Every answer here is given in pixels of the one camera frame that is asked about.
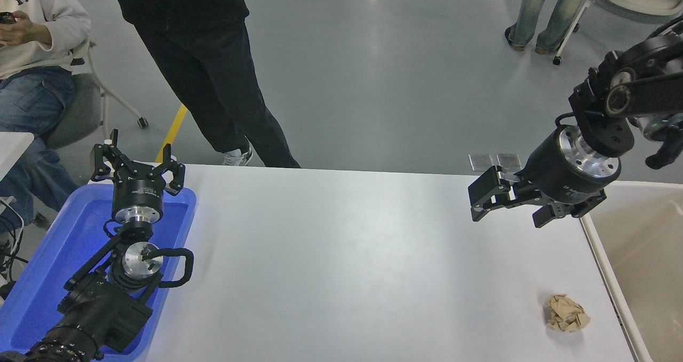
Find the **concrete floor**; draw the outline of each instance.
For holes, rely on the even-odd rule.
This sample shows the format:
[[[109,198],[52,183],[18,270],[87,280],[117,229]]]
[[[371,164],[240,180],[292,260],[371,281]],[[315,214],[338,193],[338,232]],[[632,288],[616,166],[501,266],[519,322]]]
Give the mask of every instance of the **concrete floor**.
[[[117,1],[79,1],[93,19],[100,77],[149,120],[149,128],[139,129],[115,105],[119,147],[151,162],[180,103]],[[534,53],[533,43],[520,53],[504,42],[520,0],[246,2],[259,83],[293,155],[302,167],[332,170],[472,175],[469,153],[514,153],[525,163],[553,131],[554,118],[570,112],[567,98],[588,68],[656,27],[590,7],[562,65],[554,66],[552,56]],[[546,2],[539,29],[554,2]],[[657,171],[646,167],[658,144],[634,133],[620,179],[683,183],[680,161]],[[81,184],[90,177],[90,149],[101,140],[98,131],[59,151]],[[185,163],[222,160],[189,114],[173,153]]]

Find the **sleeve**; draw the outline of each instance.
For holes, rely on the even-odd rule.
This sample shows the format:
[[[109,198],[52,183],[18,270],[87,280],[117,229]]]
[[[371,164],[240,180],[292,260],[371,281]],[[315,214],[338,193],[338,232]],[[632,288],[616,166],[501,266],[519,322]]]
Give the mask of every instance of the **sleeve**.
[[[52,45],[45,51],[68,51],[83,43],[90,33],[90,15],[78,0],[41,0],[43,24],[50,31]]]

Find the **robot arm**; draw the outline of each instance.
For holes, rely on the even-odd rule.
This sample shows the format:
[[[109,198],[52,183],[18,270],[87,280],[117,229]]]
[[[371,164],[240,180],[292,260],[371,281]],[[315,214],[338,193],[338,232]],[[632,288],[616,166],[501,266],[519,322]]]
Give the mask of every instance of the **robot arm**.
[[[45,338],[25,355],[0,352],[0,362],[86,362],[104,357],[103,345],[117,352],[134,340],[152,315],[147,300],[157,288],[178,287],[190,279],[193,253],[186,248],[157,248],[147,242],[152,224],[163,217],[163,190],[178,194],[183,187],[185,166],[164,148],[158,167],[130,160],[116,146],[117,131],[110,141],[93,148],[95,171],[92,180],[114,183],[112,222],[121,224],[116,234],[98,250],[64,288],[68,294],[58,305],[63,318]],[[112,168],[105,164],[106,158]],[[173,173],[166,185],[161,176]],[[163,257],[184,257],[185,274],[178,281],[162,281]]]
[[[662,141],[646,165],[659,169],[683,150],[683,18],[659,28],[626,52],[611,51],[569,97],[570,114],[514,175],[491,167],[468,187],[472,219],[522,204],[541,206],[536,227],[579,218],[604,201],[604,187],[619,177],[619,157],[633,148],[631,124]],[[576,125],[561,121],[573,116]]]

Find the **white sneaker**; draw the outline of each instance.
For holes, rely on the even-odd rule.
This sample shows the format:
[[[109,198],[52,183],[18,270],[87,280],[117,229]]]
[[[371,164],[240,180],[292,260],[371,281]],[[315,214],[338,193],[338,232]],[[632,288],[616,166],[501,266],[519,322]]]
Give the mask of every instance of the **white sneaker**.
[[[249,147],[249,151],[242,153],[242,150],[237,148],[237,150],[228,151],[223,155],[223,165],[224,166],[246,166],[251,162],[251,157],[253,157],[253,151]]]

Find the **hand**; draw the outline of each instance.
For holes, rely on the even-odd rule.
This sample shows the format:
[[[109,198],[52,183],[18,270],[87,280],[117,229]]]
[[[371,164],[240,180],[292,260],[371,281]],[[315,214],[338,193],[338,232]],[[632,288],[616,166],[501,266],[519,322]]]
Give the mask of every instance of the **hand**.
[[[0,45],[17,46],[32,41],[52,45],[52,35],[42,24],[31,21],[24,11],[12,12],[17,23],[0,24]]]

